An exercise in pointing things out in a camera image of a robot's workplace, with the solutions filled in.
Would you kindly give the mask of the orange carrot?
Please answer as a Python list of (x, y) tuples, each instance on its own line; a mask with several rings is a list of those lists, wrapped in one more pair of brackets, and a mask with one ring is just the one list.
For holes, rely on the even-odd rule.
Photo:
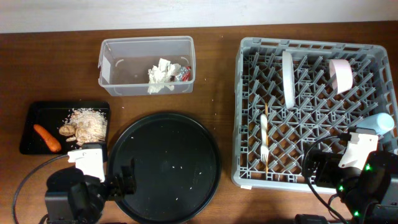
[(45, 128), (39, 124), (34, 125), (35, 132), (43, 139), (51, 152), (60, 152), (62, 146), (59, 141), (54, 138)]

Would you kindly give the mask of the brown ginger piece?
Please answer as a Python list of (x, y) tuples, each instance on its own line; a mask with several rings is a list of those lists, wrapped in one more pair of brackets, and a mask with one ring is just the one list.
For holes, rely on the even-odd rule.
[(66, 124), (60, 127), (58, 131), (62, 136), (73, 136), (76, 133), (76, 127)]

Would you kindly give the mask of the light blue cup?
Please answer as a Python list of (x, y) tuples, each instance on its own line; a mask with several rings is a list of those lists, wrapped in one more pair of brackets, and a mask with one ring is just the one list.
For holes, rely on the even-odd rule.
[(356, 126), (358, 128), (373, 129), (377, 135), (384, 135), (394, 128), (395, 122), (391, 115), (378, 113), (364, 118)]

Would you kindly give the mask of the white plastic fork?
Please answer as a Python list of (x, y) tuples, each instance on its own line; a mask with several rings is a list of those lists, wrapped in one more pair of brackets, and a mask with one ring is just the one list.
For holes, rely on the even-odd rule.
[(266, 116), (265, 114), (262, 114), (260, 116), (260, 122), (261, 122), (261, 161), (263, 163), (266, 163), (266, 153), (267, 153), (267, 147), (266, 147)]

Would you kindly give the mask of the pink bowl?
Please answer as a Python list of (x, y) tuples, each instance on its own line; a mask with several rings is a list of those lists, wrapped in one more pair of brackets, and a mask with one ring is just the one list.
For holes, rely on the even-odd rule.
[(337, 94), (348, 91), (353, 86), (353, 72), (347, 60), (331, 59), (329, 61), (330, 80)]

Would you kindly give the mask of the wooden chopstick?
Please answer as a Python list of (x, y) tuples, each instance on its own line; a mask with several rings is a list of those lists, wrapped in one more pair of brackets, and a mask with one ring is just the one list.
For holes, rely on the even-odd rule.
[(266, 153), (266, 175), (268, 175), (268, 161), (269, 161), (269, 149), (268, 149), (268, 105), (265, 103), (265, 116), (266, 116), (266, 147), (267, 147), (267, 153)]

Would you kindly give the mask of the grey plate with food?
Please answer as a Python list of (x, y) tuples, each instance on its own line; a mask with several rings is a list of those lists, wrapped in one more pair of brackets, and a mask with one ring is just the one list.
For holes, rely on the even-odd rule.
[(291, 53), (286, 51), (282, 52), (282, 81), (285, 105), (291, 109), (295, 105), (294, 66)]

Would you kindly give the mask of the white tissue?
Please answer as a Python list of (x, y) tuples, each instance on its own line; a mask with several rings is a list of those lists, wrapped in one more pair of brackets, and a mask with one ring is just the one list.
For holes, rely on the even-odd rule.
[(176, 76), (181, 67), (182, 66), (178, 63), (171, 63), (169, 60), (160, 58), (158, 66), (154, 65), (151, 69), (148, 69), (148, 94), (158, 93), (165, 87), (172, 91), (174, 85), (168, 85), (167, 83), (172, 82), (172, 78)]

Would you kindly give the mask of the red foil wrapper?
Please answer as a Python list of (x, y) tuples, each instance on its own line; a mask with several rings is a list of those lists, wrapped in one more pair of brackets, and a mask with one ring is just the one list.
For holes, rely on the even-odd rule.
[(185, 82), (190, 78), (191, 66), (180, 67), (174, 76), (174, 82)]

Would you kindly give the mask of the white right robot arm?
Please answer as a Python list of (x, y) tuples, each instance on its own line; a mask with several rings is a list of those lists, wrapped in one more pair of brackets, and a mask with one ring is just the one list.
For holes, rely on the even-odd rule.
[(315, 187), (334, 189), (352, 215), (352, 223), (397, 223), (397, 154), (378, 148), (372, 129), (354, 128), (335, 137), (346, 143), (342, 154), (323, 152), (315, 141), (302, 161), (302, 176)]

